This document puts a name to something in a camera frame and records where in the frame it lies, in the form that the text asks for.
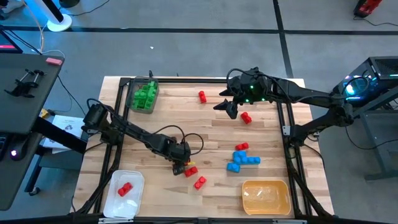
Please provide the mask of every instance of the green block stack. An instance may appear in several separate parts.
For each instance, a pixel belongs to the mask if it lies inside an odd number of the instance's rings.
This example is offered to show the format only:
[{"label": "green block stack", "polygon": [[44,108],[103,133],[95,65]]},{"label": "green block stack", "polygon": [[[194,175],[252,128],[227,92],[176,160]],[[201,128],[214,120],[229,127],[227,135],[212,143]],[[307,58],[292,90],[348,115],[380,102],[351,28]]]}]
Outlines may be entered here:
[{"label": "green block stack", "polygon": [[155,103],[157,84],[151,81],[148,85],[143,85],[141,89],[134,93],[132,108],[135,110],[150,110]]}]

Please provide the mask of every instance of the wood grain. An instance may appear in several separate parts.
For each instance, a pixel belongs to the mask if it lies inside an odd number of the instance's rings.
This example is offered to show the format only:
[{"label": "wood grain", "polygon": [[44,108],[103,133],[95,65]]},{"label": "wood grain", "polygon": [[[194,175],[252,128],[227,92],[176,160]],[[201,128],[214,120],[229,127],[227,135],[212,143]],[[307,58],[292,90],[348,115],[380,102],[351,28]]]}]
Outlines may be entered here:
[{"label": "wood grain", "polygon": [[[120,77],[105,77],[99,100],[114,106]],[[302,79],[293,79],[303,86]],[[145,178],[141,217],[241,217],[241,218],[287,218],[293,217],[293,211],[287,216],[249,216],[243,210],[241,186],[245,180],[283,180],[288,183],[286,163],[282,148],[276,104],[256,103],[239,107],[247,111],[253,122],[245,125],[241,119],[231,120],[224,111],[213,110],[214,105],[222,102],[218,93],[225,89],[221,84],[183,84],[161,83],[159,97],[152,114],[129,112],[128,120],[150,132],[166,125],[180,126],[185,133],[198,133],[205,140],[201,153],[192,156],[199,173],[186,178],[173,176],[171,163],[147,150],[144,145],[128,136],[124,138],[120,169],[138,170]],[[198,92],[205,91],[207,103],[200,104]],[[122,98],[124,108],[127,88]],[[304,104],[294,104],[295,122],[304,124],[312,119],[310,108]],[[181,139],[178,129],[169,128],[164,134]],[[90,139],[87,147],[99,142],[99,136]],[[187,138],[192,151],[200,148],[201,142],[195,136]],[[248,155],[260,156],[258,167],[242,167],[240,173],[226,171],[226,164],[232,159],[234,146],[242,142],[249,143]],[[316,142],[308,145],[319,150]],[[80,176],[75,191],[74,204],[80,208],[93,193],[100,179],[105,145],[98,146],[84,156]],[[333,213],[328,184],[322,166],[322,160],[310,149],[302,147],[305,175],[309,189],[319,199],[324,208]],[[207,183],[197,191],[193,184],[199,176],[205,176]],[[104,191],[102,208],[108,193]],[[302,193],[298,190],[302,211]]]}]

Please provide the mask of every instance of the floor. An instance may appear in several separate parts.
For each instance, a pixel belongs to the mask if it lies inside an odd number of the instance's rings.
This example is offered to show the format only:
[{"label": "floor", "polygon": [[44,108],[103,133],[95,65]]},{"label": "floor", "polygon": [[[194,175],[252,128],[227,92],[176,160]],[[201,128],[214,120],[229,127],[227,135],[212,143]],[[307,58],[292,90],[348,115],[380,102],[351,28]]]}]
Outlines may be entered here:
[{"label": "floor", "polygon": [[[282,23],[275,16],[278,2]],[[398,52],[398,27],[354,21],[356,2],[110,0],[90,14],[73,17],[70,32],[45,32],[45,50],[65,53],[60,76],[82,105],[87,98],[98,97],[105,75],[147,75],[148,70],[159,76],[223,77],[230,68],[258,66],[266,74],[304,78],[308,88],[330,91],[367,57]],[[33,3],[29,5],[44,26],[45,17]],[[81,0],[62,12],[77,14],[98,5],[95,0]],[[397,7],[398,1],[384,0],[368,19],[398,24]],[[16,10],[2,24],[38,46],[39,32],[27,9]],[[69,105],[57,82],[45,106],[67,110]],[[312,113],[316,118],[325,110],[312,107]],[[64,114],[82,116],[76,104]],[[335,213],[342,218],[397,223],[398,179],[366,182],[364,175],[378,171],[374,156],[352,146],[342,131],[329,128],[320,137]],[[360,122],[349,131],[358,144],[369,145]],[[12,208],[0,212],[0,219],[68,213],[77,178],[77,171],[44,169],[37,183],[43,191],[30,197],[22,184]],[[25,207],[29,209],[20,214]]]}]

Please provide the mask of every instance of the black strip on floor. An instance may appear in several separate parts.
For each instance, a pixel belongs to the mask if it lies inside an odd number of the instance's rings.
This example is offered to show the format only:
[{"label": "black strip on floor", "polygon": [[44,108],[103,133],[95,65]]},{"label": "black strip on floor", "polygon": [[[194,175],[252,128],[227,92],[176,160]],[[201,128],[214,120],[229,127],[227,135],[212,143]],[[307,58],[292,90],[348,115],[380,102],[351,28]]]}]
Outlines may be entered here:
[{"label": "black strip on floor", "polygon": [[282,56],[284,58],[285,70],[287,78],[293,78],[292,64],[290,63],[289,51],[287,50],[286,36],[284,32],[284,24],[282,22],[282,15],[280,14],[278,0],[274,0],[274,10],[276,16],[276,23],[278,25],[280,46],[282,47]]},{"label": "black strip on floor", "polygon": [[[13,31],[39,31],[37,27],[4,26]],[[95,28],[71,27],[64,32],[182,33],[182,34],[278,34],[275,29],[195,29],[195,28]]]},{"label": "black strip on floor", "polygon": [[301,35],[398,35],[398,31],[350,30],[285,30],[286,34]]}]

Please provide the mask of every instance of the white lamp base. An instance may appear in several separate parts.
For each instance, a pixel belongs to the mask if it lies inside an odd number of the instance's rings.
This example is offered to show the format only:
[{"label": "white lamp base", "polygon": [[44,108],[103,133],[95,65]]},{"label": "white lamp base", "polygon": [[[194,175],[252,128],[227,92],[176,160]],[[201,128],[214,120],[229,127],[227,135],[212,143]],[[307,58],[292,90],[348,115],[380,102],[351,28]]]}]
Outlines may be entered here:
[{"label": "white lamp base", "polygon": [[63,21],[59,23],[53,23],[51,21],[47,22],[47,27],[52,32],[61,32],[72,26],[72,18],[66,14],[62,14]]}]

